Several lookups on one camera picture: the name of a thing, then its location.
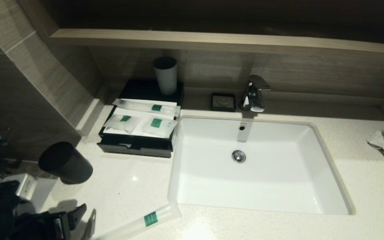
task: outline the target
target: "sink drain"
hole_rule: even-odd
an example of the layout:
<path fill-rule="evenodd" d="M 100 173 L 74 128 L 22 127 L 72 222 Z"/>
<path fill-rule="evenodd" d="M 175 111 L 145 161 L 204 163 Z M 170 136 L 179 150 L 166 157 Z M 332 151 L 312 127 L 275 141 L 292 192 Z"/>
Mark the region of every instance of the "sink drain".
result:
<path fill-rule="evenodd" d="M 241 150 L 235 150 L 232 152 L 232 159 L 237 163 L 243 163 L 247 159 L 245 153 Z"/>

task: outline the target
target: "white cup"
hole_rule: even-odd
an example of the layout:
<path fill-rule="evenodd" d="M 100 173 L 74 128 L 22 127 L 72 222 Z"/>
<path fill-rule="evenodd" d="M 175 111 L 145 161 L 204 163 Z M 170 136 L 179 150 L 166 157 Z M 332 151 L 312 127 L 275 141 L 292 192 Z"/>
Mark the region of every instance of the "white cup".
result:
<path fill-rule="evenodd" d="M 177 61 L 172 57 L 160 57 L 154 61 L 158 86 L 164 95 L 172 95 L 177 91 Z"/>

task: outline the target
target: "soap dish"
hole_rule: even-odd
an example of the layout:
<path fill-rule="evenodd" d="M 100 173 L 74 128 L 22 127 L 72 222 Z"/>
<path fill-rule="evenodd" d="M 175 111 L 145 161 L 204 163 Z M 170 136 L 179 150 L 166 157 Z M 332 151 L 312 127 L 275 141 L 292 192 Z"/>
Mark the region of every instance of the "soap dish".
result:
<path fill-rule="evenodd" d="M 212 111 L 230 111 L 235 112 L 235 95 L 233 94 L 211 94 Z"/>

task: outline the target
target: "sink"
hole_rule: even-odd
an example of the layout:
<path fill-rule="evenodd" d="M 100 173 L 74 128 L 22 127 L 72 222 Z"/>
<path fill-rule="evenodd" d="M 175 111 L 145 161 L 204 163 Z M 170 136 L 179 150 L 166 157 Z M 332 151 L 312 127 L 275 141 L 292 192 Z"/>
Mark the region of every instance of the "sink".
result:
<path fill-rule="evenodd" d="M 240 129 L 249 132 L 245 142 L 238 141 Z M 182 118 L 169 199 L 226 208 L 351 214 L 322 146 L 311 125 Z M 245 154 L 245 161 L 234 160 L 236 150 Z"/>

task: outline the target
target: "green label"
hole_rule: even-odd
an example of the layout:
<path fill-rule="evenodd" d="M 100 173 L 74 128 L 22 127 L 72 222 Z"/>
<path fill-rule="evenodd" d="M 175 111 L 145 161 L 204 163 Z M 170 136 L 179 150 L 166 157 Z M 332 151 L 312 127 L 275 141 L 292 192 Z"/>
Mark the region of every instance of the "green label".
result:
<path fill-rule="evenodd" d="M 150 213 L 150 214 L 145 216 L 145 225 L 146 225 L 146 227 L 150 226 L 150 225 L 152 225 L 152 224 L 154 224 L 156 222 L 158 222 L 157 213 L 156 212 Z"/>
<path fill-rule="evenodd" d="M 130 118 L 131 118 L 131 116 L 127 116 L 127 115 L 122 116 L 120 122 L 126 122 L 126 121 L 128 121 L 128 119 L 130 119 Z"/>
<path fill-rule="evenodd" d="M 161 111 L 162 106 L 161 105 L 153 105 L 152 111 Z"/>
<path fill-rule="evenodd" d="M 162 121 L 163 121 L 162 119 L 154 118 L 154 120 L 152 120 L 151 126 L 155 128 L 159 128 L 161 126 Z"/>

